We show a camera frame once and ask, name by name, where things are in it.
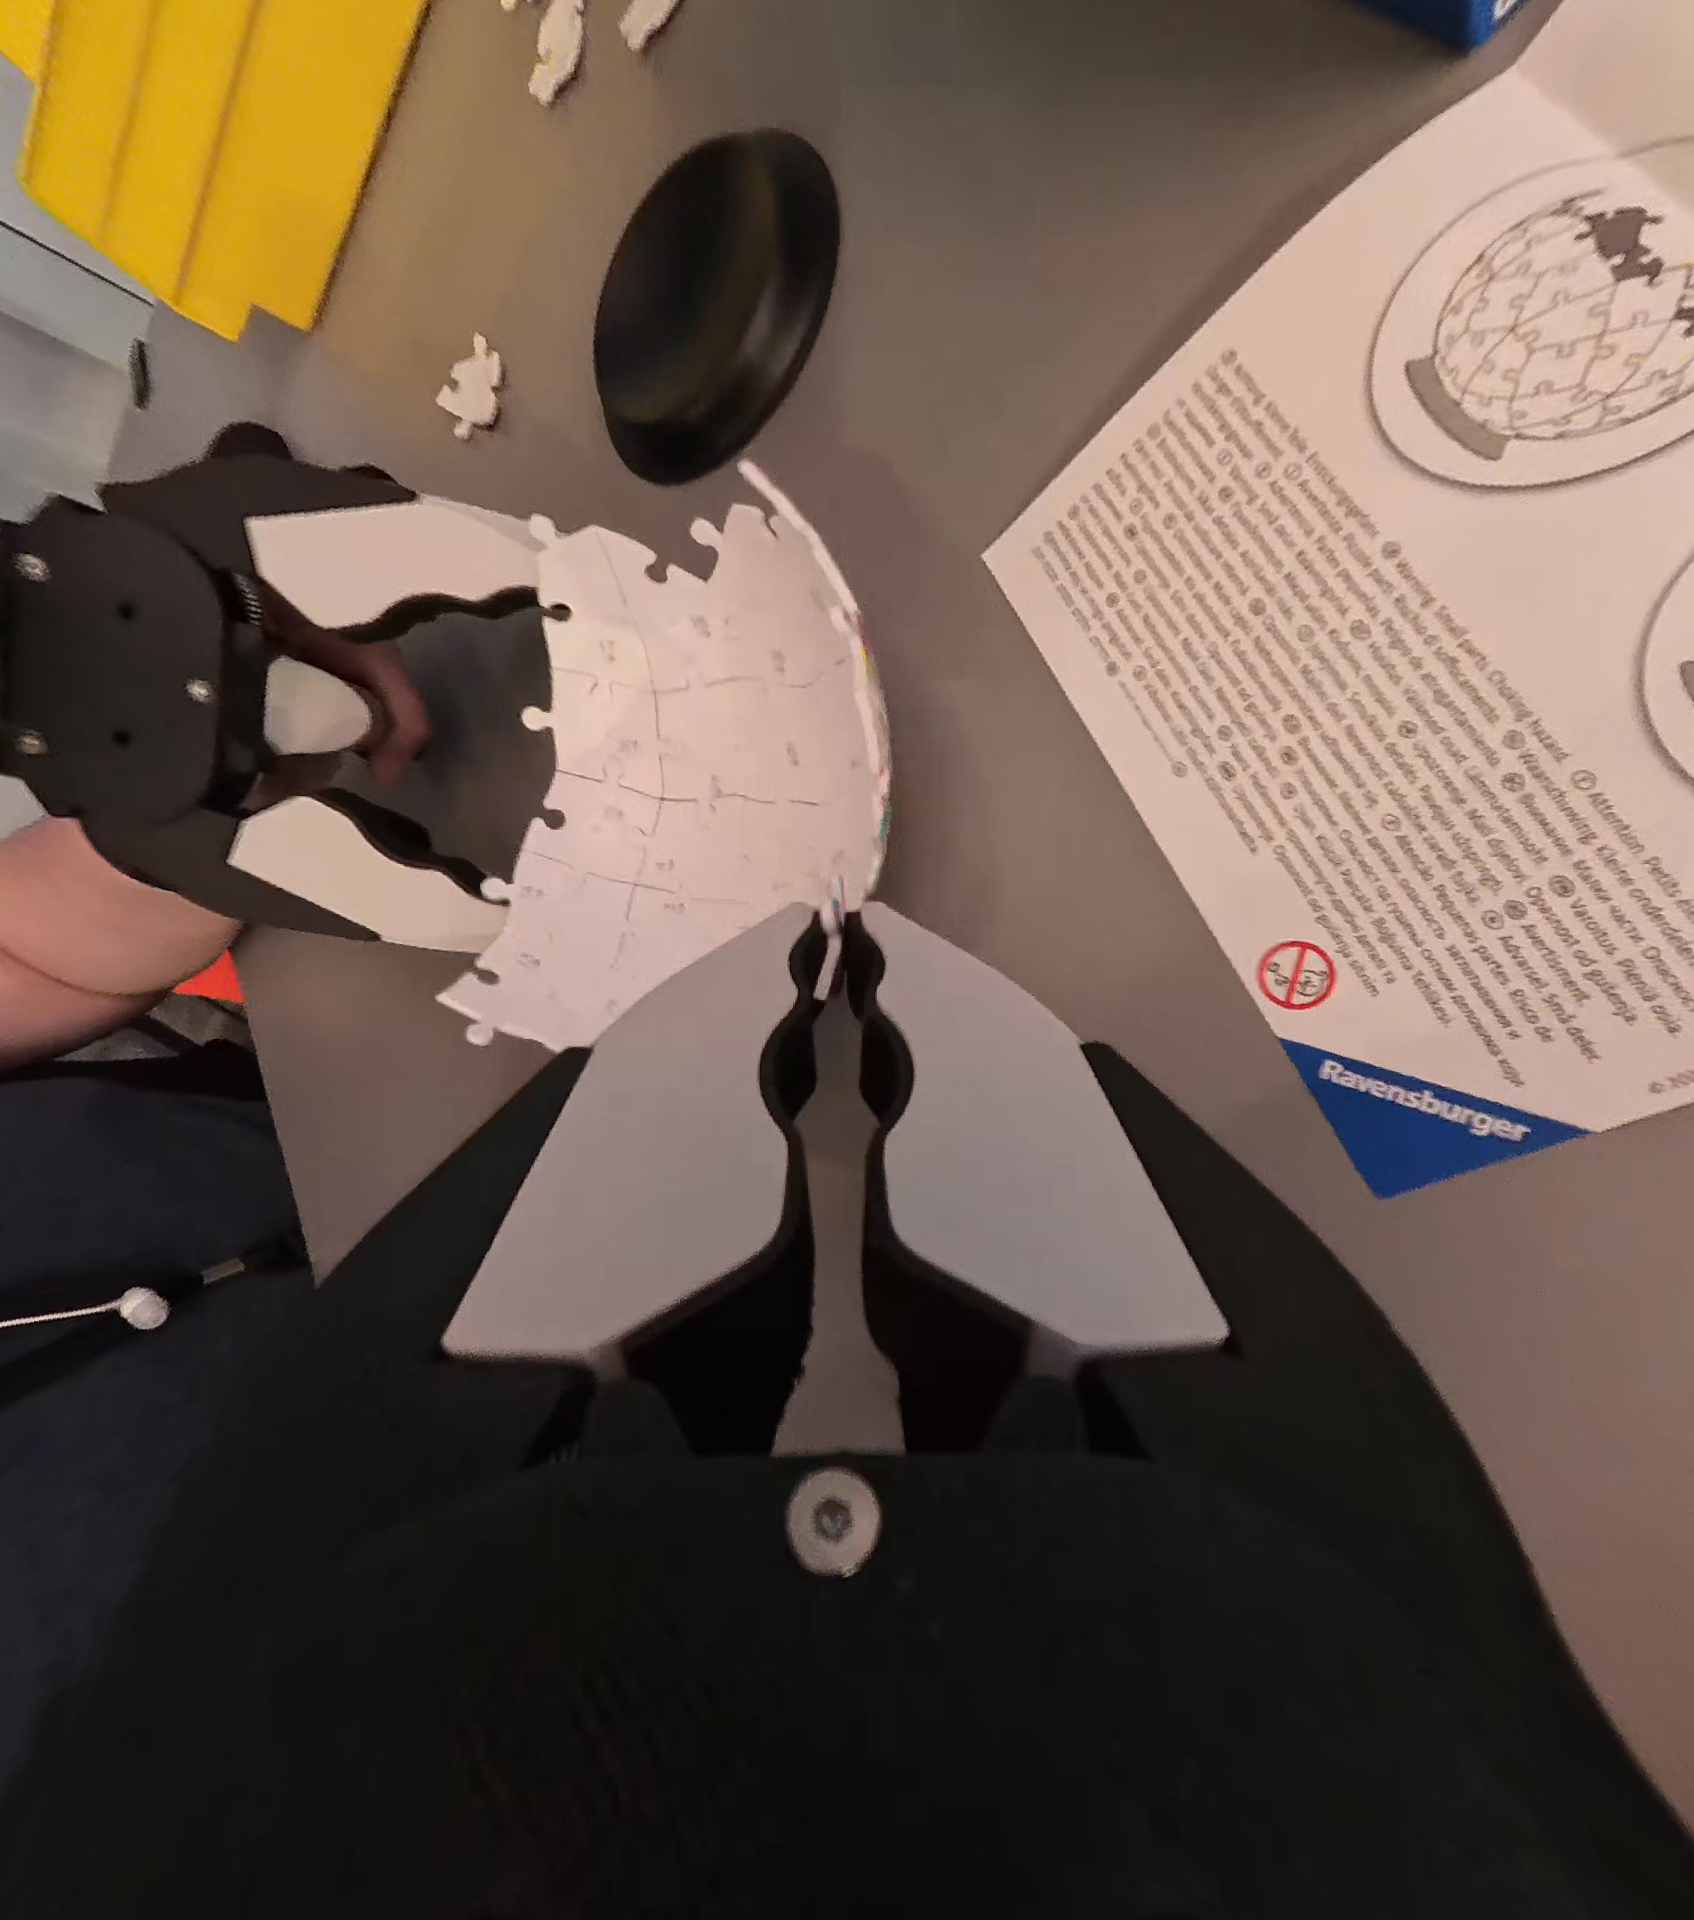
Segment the person's left hand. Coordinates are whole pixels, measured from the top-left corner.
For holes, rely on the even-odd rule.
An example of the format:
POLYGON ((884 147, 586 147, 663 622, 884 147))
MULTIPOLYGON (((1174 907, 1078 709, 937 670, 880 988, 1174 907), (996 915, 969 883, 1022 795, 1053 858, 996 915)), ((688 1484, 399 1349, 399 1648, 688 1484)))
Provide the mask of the person's left hand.
POLYGON ((371 732, 356 753, 374 782, 390 782, 427 748, 425 695, 390 640, 345 643, 339 666, 350 666, 350 683, 371 713, 371 732))

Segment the black round ball stand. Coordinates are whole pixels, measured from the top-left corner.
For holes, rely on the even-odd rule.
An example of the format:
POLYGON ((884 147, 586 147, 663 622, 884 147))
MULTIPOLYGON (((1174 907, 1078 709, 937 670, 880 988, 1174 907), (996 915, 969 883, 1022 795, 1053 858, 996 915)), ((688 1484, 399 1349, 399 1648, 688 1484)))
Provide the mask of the black round ball stand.
POLYGON ((836 251, 836 184, 798 131, 718 131, 670 157, 596 303, 596 392, 631 477, 674 487, 739 460, 811 358, 836 251))

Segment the person's left forearm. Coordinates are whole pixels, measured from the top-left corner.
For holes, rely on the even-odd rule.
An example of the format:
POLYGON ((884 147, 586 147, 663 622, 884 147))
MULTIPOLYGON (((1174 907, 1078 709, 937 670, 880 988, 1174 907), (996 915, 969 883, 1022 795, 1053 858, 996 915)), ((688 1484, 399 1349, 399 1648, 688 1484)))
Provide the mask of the person's left forearm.
POLYGON ((238 921, 117 869, 78 820, 0 840, 0 1074, 86 1050, 221 963, 238 921))

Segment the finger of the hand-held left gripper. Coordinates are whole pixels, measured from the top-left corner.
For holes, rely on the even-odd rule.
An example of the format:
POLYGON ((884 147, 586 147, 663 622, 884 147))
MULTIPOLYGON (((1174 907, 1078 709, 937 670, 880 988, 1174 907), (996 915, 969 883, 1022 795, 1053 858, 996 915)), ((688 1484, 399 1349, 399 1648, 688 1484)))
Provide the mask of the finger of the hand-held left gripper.
POLYGON ((226 866, 283 896, 273 925, 381 946, 482 954, 513 907, 506 883, 438 849, 409 813, 345 789, 241 816, 226 866))
POLYGON ((537 603, 553 535, 442 496, 254 516, 261 587, 334 635, 400 635, 438 612, 506 617, 537 603))

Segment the white instruction leaflet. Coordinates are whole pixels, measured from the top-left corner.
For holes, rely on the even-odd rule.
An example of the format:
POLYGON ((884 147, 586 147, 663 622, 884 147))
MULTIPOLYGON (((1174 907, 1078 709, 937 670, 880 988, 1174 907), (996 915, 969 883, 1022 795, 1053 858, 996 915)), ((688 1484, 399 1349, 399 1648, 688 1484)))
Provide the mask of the white instruction leaflet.
POLYGON ((1484 82, 985 569, 1375 1198, 1694 1104, 1694 107, 1484 82))

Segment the scattered loose puzzle pieces group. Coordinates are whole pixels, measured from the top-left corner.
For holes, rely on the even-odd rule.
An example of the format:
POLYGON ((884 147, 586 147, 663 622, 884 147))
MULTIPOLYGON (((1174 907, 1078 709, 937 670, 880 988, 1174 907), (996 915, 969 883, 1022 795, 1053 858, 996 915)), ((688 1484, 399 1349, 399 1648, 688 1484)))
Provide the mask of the scattered loose puzzle pieces group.
MULTIPOLYGON (((631 57, 665 33, 683 5, 620 5, 617 38, 631 57)), ((572 87, 586 57, 590 5, 537 5, 533 60, 526 72, 526 97, 540 110, 572 87)), ((454 440, 468 444, 497 429, 504 396, 504 358, 483 333, 475 333, 468 352, 449 365, 434 409, 454 425, 454 440)))

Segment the assembled white puzzle section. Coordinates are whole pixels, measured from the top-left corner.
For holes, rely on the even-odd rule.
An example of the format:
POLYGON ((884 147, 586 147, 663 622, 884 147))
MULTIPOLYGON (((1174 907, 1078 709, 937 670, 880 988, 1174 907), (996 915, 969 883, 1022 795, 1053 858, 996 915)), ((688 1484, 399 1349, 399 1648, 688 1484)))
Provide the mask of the assembled white puzzle section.
POLYGON ((553 744, 497 943, 438 1002, 468 1045, 596 1045, 615 1017, 780 907, 836 940, 880 888, 890 724, 865 612, 790 496, 739 459, 746 500, 694 519, 706 577, 582 526, 540 537, 553 744))

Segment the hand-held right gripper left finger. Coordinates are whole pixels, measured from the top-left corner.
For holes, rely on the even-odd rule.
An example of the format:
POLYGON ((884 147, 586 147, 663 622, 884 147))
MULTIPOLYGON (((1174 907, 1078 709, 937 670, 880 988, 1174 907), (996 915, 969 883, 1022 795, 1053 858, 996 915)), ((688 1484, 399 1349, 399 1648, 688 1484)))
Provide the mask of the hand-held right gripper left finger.
POLYGON ((828 975, 826 915, 787 905, 639 996, 590 1045, 446 1357, 596 1371, 783 1246, 828 975))

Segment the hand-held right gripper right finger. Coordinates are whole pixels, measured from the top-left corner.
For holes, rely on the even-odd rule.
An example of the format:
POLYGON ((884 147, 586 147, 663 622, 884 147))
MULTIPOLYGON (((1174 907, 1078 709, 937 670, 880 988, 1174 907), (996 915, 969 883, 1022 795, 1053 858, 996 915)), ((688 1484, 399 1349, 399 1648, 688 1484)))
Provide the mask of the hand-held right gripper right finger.
POLYGON ((1071 1027, 880 900, 851 963, 866 1199, 895 1254, 1063 1367, 1225 1349, 1229 1323, 1071 1027))

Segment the yellow storage bin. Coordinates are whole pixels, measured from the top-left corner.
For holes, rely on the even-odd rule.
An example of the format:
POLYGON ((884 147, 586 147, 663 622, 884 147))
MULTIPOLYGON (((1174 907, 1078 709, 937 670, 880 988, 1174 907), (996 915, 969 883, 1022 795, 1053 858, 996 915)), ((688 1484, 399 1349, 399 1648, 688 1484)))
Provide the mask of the yellow storage bin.
POLYGON ((312 330, 427 5, 0 5, 20 190, 173 313, 312 330))

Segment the colourful puzzle box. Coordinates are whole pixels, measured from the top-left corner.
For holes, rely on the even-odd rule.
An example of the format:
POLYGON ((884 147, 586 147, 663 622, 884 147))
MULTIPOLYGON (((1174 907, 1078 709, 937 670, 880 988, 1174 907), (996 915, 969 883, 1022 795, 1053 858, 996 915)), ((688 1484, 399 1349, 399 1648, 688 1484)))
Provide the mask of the colourful puzzle box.
POLYGON ((1522 5, 1519 0, 1368 0, 1361 5, 1456 51, 1481 48, 1522 5))

